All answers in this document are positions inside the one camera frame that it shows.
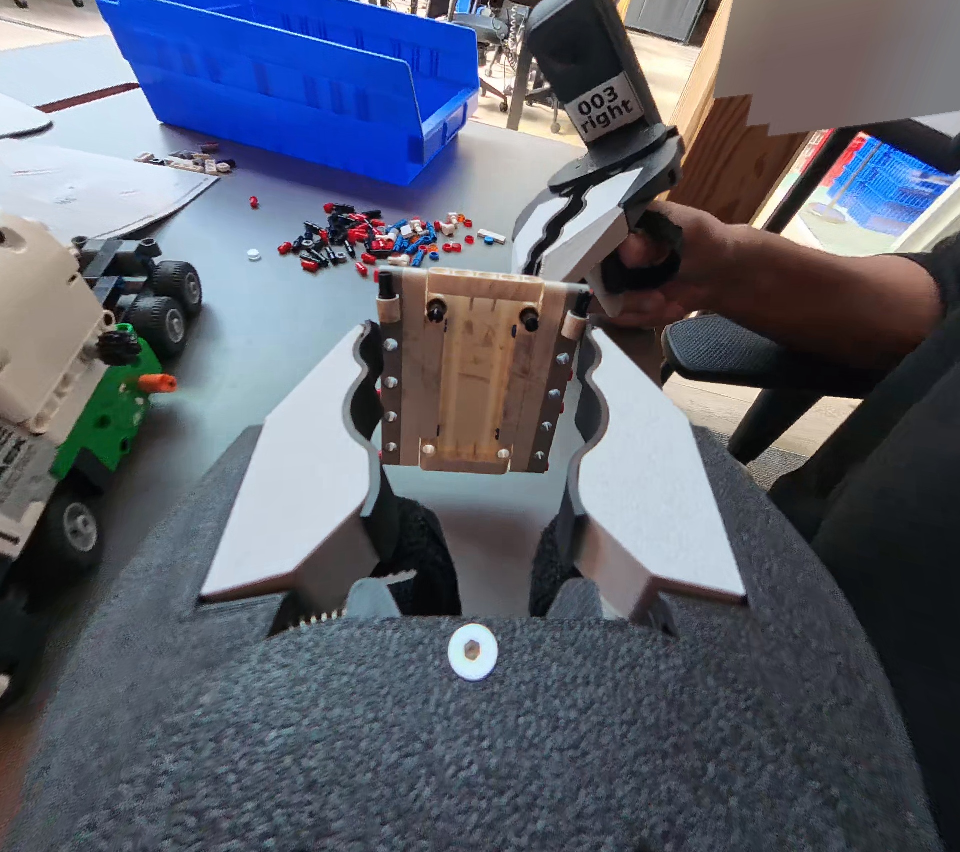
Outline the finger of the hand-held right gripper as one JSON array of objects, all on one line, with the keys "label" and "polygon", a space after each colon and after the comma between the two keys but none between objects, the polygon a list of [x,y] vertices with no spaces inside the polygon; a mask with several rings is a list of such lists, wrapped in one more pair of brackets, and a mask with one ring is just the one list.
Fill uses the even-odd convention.
[{"label": "finger of the hand-held right gripper", "polygon": [[544,189],[522,210],[511,238],[512,274],[539,275],[542,259],[556,241],[572,198]]},{"label": "finger of the hand-held right gripper", "polygon": [[629,207],[640,189],[640,171],[581,179],[550,192],[573,197],[536,278],[576,283],[591,278],[630,233]]}]

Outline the white and green lego truck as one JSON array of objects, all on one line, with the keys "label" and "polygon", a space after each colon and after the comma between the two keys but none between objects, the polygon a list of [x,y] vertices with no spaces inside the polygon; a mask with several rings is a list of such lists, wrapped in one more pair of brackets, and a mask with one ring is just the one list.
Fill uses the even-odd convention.
[{"label": "white and green lego truck", "polygon": [[150,238],[62,243],[1,218],[1,707],[38,670],[49,606],[95,570],[94,500],[131,452],[163,364],[204,306],[199,272]]}]

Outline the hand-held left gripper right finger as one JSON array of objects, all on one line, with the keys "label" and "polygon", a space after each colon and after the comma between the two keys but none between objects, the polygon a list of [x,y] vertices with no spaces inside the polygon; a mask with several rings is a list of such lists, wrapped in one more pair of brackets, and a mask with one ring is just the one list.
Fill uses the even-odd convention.
[{"label": "hand-held left gripper right finger", "polygon": [[688,418],[605,330],[580,348],[575,424],[557,517],[561,560],[639,622],[661,596],[742,606],[747,591]]}]

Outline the black office chair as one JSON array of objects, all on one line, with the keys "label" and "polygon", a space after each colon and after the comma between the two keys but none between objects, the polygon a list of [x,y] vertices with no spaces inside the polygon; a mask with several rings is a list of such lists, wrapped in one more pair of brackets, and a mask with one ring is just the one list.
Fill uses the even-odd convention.
[{"label": "black office chair", "polygon": [[661,337],[660,378],[759,390],[726,449],[743,465],[765,453],[821,399],[862,400],[885,372],[797,352],[715,314],[669,326]]}]

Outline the pile of small lego pieces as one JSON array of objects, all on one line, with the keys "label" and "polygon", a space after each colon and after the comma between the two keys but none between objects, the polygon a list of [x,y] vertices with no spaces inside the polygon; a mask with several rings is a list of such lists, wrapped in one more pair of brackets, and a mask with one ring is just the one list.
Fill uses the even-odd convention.
[{"label": "pile of small lego pieces", "polygon": [[379,209],[327,201],[319,212],[321,219],[306,219],[293,238],[277,246],[279,257],[297,261],[308,274],[352,266],[360,277],[375,280],[383,267],[430,270],[448,259],[457,265],[470,250],[507,244],[505,234],[479,227],[458,211],[436,219],[414,214],[390,220]]}]

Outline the grey cardboard sheet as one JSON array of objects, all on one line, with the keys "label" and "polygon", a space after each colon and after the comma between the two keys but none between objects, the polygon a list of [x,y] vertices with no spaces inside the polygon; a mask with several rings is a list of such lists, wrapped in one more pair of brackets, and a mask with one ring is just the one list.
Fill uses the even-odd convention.
[{"label": "grey cardboard sheet", "polygon": [[67,244],[129,237],[186,208],[214,178],[50,146],[1,142],[2,213],[39,222]]}]

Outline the white lego panel assembly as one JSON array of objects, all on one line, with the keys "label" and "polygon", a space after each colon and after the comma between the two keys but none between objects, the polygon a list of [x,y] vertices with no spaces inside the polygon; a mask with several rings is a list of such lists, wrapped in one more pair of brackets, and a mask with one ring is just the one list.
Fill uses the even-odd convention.
[{"label": "white lego panel assembly", "polygon": [[381,268],[381,461],[546,474],[594,300],[583,283]]}]

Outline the person's right forearm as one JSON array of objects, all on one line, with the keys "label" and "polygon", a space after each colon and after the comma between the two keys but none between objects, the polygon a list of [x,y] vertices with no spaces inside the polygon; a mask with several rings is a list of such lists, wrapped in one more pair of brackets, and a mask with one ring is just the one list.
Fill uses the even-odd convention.
[{"label": "person's right forearm", "polygon": [[748,226],[734,230],[726,315],[844,366],[892,370],[958,309],[958,239],[928,252],[844,257]]}]

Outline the person's black shirt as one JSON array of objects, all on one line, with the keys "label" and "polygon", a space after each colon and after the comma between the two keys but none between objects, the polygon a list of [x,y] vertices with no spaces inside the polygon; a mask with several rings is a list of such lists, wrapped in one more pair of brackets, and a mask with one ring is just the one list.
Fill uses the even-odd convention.
[{"label": "person's black shirt", "polygon": [[868,634],[943,845],[958,850],[958,235],[906,258],[937,284],[939,324],[770,499]]}]

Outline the person's right hand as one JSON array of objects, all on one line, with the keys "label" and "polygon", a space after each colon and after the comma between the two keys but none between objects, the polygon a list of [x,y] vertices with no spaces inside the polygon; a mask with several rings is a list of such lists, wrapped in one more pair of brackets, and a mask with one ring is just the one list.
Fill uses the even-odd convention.
[{"label": "person's right hand", "polygon": [[716,304],[719,289],[735,260],[742,234],[705,210],[656,200],[648,210],[659,214],[682,233],[681,264],[673,281],[623,295],[618,315],[605,315],[606,326],[630,330],[662,329],[689,314]]}]

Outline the blue plastic bin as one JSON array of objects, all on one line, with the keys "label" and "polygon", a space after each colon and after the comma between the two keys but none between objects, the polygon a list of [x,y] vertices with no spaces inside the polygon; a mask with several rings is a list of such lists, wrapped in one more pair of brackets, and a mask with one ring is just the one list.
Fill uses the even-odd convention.
[{"label": "blue plastic bin", "polygon": [[95,0],[165,125],[410,185],[475,113],[474,32],[356,0]]}]

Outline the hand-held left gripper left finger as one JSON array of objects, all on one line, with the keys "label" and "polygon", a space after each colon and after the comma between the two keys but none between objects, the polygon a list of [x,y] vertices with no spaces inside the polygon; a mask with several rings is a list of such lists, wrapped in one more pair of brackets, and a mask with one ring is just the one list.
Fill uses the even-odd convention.
[{"label": "hand-held left gripper left finger", "polygon": [[354,327],[266,417],[202,601],[294,592],[330,612],[394,546],[391,521],[374,517],[379,352],[378,326]]}]

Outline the wooden post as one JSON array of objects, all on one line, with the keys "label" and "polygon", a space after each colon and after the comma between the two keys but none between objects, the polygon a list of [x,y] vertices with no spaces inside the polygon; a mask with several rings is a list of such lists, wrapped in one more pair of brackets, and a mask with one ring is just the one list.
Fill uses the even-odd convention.
[{"label": "wooden post", "polygon": [[727,224],[755,221],[813,132],[773,136],[749,125],[750,95],[720,97],[716,81],[735,0],[722,0],[671,123],[685,144],[678,184],[661,198]]}]

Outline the row of flat lego pieces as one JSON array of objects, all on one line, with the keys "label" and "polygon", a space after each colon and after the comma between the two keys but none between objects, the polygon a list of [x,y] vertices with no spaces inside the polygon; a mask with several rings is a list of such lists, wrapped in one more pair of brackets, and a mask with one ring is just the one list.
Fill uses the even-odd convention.
[{"label": "row of flat lego pieces", "polygon": [[209,143],[206,150],[181,150],[165,156],[142,152],[134,158],[134,161],[143,165],[213,177],[231,175],[236,170],[234,159],[220,155],[215,143]]}]

